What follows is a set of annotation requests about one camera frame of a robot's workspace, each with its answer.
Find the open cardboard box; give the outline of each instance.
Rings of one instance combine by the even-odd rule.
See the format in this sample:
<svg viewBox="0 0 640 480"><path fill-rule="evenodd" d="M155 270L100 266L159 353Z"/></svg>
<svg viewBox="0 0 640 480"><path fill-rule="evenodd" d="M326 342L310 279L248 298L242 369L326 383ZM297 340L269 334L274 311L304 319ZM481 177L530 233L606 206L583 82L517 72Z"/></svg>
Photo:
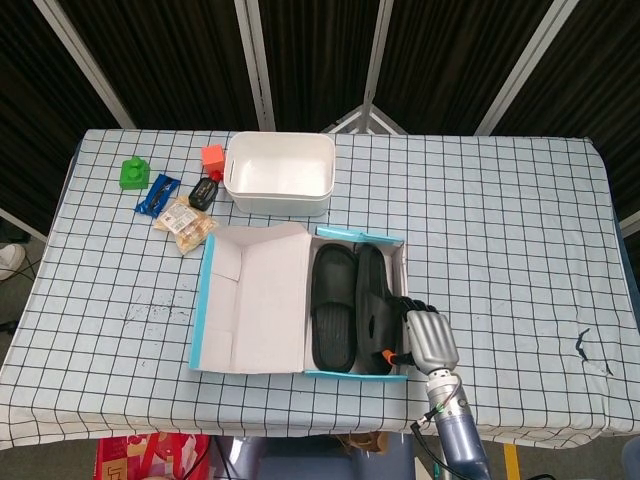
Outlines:
<svg viewBox="0 0 640 480"><path fill-rule="evenodd" d="M295 373L359 380L404 381L389 375L320 371L311 351L311 270L325 243L373 243L383 253L389 289L407 295L402 240L333 227L311 235L299 223L222 227L207 237L200 273L189 366L219 373ZM402 329L402 352L407 344Z"/></svg>

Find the green toy block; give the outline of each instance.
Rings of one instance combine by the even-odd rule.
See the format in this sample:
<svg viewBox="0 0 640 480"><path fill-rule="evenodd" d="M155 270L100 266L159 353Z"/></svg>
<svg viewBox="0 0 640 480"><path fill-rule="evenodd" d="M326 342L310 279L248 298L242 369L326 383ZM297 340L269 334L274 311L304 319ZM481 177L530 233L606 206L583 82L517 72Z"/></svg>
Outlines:
<svg viewBox="0 0 640 480"><path fill-rule="evenodd" d="M149 186L149 164L140 157L133 156L122 162L120 188L134 190Z"/></svg>

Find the slipper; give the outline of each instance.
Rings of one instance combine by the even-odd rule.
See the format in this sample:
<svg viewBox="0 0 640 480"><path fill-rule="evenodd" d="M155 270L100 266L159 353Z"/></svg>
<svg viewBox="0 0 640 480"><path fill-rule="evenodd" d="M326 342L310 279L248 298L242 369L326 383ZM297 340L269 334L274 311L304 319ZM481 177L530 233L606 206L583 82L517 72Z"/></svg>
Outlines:
<svg viewBox="0 0 640 480"><path fill-rule="evenodd" d="M329 243L316 254L311 274L313 361L320 370L348 372L356 358L356 256Z"/></svg>
<svg viewBox="0 0 640 480"><path fill-rule="evenodd" d="M400 322L391 306L384 256L377 247L362 246L356 282L358 361L365 372L386 375L391 365L382 352L395 351Z"/></svg>

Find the snack bag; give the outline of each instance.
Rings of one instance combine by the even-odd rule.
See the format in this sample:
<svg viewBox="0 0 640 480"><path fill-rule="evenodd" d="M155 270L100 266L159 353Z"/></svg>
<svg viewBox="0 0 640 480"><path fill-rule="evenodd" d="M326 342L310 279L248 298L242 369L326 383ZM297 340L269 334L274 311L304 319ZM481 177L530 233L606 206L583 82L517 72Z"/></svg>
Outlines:
<svg viewBox="0 0 640 480"><path fill-rule="evenodd" d="M205 212L191 208L189 198L181 195L158 217L153 227L173 233L176 245L184 255L200 245L217 226L218 223L213 218Z"/></svg>
<svg viewBox="0 0 640 480"><path fill-rule="evenodd" d="M138 213L144 213L145 215L151 215L153 218L157 218L160 212L164 208L169 195L176 187L180 185L180 180L167 177L164 174L158 175L156 181L153 182L151 190L147 193L147 197L140 202L134 210Z"/></svg>
<svg viewBox="0 0 640 480"><path fill-rule="evenodd" d="M142 480L148 477L206 480L209 475L207 435L151 433L102 438L93 480Z"/></svg>

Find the table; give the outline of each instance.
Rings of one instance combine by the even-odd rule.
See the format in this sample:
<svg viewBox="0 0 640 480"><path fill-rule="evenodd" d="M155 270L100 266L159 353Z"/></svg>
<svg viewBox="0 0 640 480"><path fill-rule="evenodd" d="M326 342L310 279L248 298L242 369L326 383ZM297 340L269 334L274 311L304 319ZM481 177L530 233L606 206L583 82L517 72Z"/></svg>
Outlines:
<svg viewBox="0 0 640 480"><path fill-rule="evenodd" d="M146 191L120 190L120 165L139 155L152 180L166 172L188 194L200 148L232 135L87 132L0 374L0 448L155 430L407 431L427 410L417 372L383 384L189 370L202 247L182 257L135 214ZM640 431L640 336L590 141L334 138L325 216L247 215L224 189L213 216L406 238L410 294L449 316L484 438L562 448Z"/></svg>

